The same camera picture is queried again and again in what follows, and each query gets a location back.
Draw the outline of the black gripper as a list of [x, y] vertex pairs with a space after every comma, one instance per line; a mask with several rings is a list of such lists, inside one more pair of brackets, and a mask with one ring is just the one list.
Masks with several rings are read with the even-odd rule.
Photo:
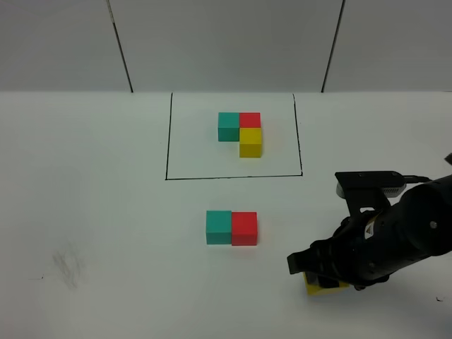
[[397, 208], [352, 213], [328, 239], [290, 254], [290, 275], [307, 272], [307, 286], [356, 290], [388, 281], [399, 270]]

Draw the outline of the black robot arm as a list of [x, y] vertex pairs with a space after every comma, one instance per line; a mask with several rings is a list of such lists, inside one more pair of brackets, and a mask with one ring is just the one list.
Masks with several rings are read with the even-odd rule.
[[308, 287], [363, 290], [451, 251], [451, 176], [367, 171], [335, 178], [349, 215], [331, 237], [287, 257], [290, 274], [303, 274]]

